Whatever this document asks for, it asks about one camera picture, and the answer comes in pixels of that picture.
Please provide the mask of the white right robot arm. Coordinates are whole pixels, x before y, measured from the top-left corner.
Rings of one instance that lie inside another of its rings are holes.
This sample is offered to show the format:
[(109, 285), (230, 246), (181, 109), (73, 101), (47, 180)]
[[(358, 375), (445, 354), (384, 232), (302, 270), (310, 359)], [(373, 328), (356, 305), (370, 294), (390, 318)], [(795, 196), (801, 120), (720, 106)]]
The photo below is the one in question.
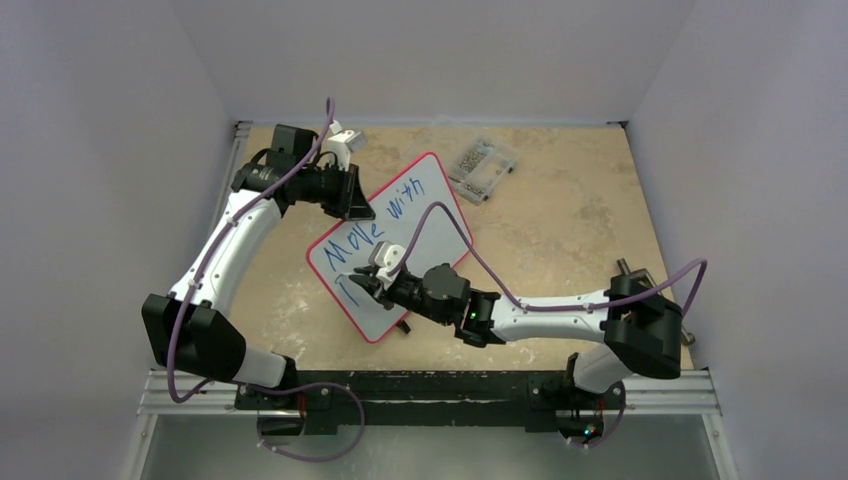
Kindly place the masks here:
[(377, 272), (360, 267), (348, 277), (384, 309), (401, 307), (450, 327), (470, 346), (536, 338), (593, 343), (570, 360), (561, 381), (573, 406), (588, 405), (632, 375), (671, 380), (681, 374), (681, 307), (630, 276), (614, 276), (608, 288), (589, 294), (511, 300), (473, 288), (446, 264), (421, 277), (403, 269), (391, 282)]

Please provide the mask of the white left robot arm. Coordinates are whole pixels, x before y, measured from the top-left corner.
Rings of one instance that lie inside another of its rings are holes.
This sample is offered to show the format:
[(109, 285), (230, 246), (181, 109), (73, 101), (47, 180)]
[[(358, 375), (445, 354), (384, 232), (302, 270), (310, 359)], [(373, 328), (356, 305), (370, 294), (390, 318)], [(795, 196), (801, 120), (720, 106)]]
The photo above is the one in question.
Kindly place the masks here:
[(297, 399), (293, 359), (250, 346), (228, 319), (252, 259), (286, 211), (314, 203), (342, 221), (372, 220), (352, 154), (365, 135), (332, 123), (319, 133), (276, 125), (270, 147), (238, 169), (213, 233), (189, 270), (141, 315), (155, 361), (170, 373), (253, 384), (272, 408)]

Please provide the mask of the red framed whiteboard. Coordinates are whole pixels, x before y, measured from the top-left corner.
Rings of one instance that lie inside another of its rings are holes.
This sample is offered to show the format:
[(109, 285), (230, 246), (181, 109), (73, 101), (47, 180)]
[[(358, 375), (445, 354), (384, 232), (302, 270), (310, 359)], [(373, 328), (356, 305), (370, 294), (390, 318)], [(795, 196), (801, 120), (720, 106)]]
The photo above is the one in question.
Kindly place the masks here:
[(407, 269), (421, 277), (443, 263), (456, 266), (474, 237), (440, 159), (427, 152), (369, 198), (373, 220), (341, 222), (306, 251), (306, 260), (344, 315), (368, 343), (380, 341), (403, 319), (400, 307), (384, 309), (349, 278), (369, 264), (379, 246), (390, 247), (388, 266), (406, 251)]

